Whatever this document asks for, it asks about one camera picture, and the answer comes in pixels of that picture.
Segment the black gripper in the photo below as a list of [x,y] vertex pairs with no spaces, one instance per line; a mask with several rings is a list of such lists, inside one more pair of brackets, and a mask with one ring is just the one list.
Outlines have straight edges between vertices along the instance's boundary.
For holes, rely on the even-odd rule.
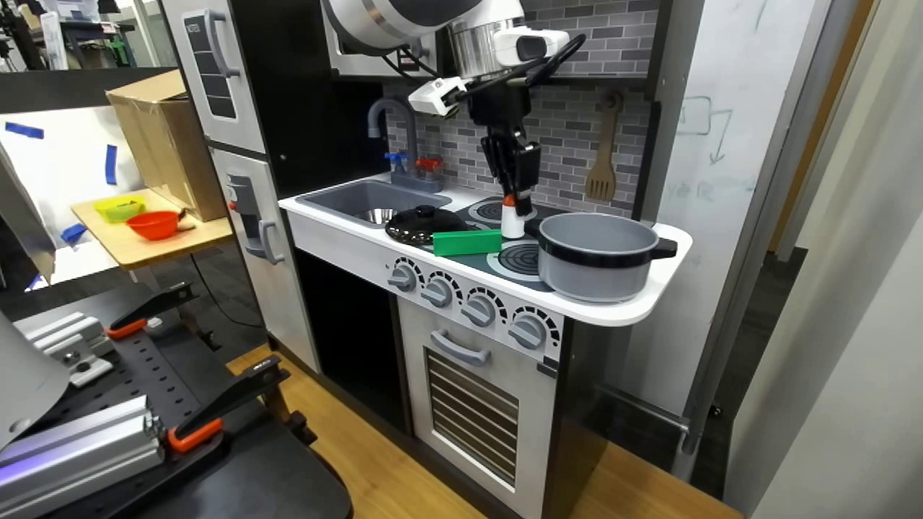
[[498,206],[530,215],[530,188],[540,175],[540,144],[525,134],[530,98],[525,87],[494,82],[469,95],[469,117],[485,127],[482,150],[491,173],[502,183]]

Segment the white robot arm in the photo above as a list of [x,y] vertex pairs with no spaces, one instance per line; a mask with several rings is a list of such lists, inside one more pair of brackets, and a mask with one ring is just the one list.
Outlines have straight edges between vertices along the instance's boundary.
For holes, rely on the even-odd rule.
[[567,33],[525,26],[520,0],[321,0],[321,5],[347,54],[388,57],[414,41],[450,32],[458,69],[452,74],[430,69],[430,80],[407,95],[407,107],[420,116],[450,116],[463,104],[485,130],[482,152],[502,195],[525,214],[540,166],[540,144],[528,140],[522,127],[528,88]]

